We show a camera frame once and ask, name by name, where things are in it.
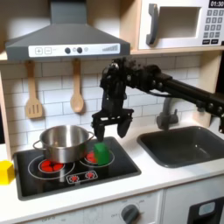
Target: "wooden spoon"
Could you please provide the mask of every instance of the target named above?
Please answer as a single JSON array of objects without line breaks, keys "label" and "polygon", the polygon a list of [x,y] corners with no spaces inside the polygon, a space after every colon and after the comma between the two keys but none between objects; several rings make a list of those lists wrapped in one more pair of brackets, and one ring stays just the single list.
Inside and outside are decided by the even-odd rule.
[{"label": "wooden spoon", "polygon": [[28,85],[30,92],[30,99],[25,105],[25,113],[29,118],[41,117],[43,114],[42,105],[36,96],[36,86],[34,80],[34,67],[33,61],[25,62],[27,74],[28,74]]},{"label": "wooden spoon", "polygon": [[81,96],[81,61],[73,61],[73,97],[70,101],[73,112],[80,113],[84,107],[84,101]]}]

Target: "green toy object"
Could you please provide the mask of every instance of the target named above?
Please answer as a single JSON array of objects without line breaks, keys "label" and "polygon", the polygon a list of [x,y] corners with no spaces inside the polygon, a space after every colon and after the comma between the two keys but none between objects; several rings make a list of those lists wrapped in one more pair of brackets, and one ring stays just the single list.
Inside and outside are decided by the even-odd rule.
[{"label": "green toy object", "polygon": [[107,165],[109,163],[109,148],[105,143],[96,143],[94,145],[94,157],[98,165]]}]

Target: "faucet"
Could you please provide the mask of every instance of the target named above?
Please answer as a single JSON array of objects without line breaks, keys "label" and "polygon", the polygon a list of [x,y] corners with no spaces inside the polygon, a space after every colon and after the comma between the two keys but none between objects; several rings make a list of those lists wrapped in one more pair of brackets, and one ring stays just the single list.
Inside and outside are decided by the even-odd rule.
[{"label": "faucet", "polygon": [[172,98],[165,98],[164,100],[164,107],[163,112],[159,114],[157,117],[157,126],[161,130],[168,130],[170,124],[178,123],[178,110],[175,109],[174,114],[170,114],[170,107],[171,107]]}]

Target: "pot handle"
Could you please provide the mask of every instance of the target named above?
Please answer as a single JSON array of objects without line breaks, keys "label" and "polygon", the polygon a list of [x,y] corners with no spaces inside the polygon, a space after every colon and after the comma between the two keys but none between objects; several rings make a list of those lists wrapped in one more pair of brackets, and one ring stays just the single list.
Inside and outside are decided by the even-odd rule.
[{"label": "pot handle", "polygon": [[32,147],[33,147],[35,150],[44,150],[44,148],[38,148],[38,147],[35,146],[35,144],[37,144],[38,142],[40,142],[40,140],[38,140],[36,143],[34,143]]},{"label": "pot handle", "polygon": [[94,134],[93,132],[91,132],[91,131],[89,131],[88,134],[91,134],[91,135],[92,135],[92,136],[88,139],[88,141],[90,141],[90,140],[95,136],[95,134]]}]

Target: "cable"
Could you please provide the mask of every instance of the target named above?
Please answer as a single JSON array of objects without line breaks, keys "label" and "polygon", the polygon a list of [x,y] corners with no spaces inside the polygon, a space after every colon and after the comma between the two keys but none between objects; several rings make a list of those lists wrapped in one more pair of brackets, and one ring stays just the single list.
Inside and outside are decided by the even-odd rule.
[{"label": "cable", "polygon": [[174,95],[171,95],[171,94],[155,94],[155,93],[152,93],[151,91],[149,91],[147,94],[158,96],[158,97],[178,98],[178,97],[176,97]]}]

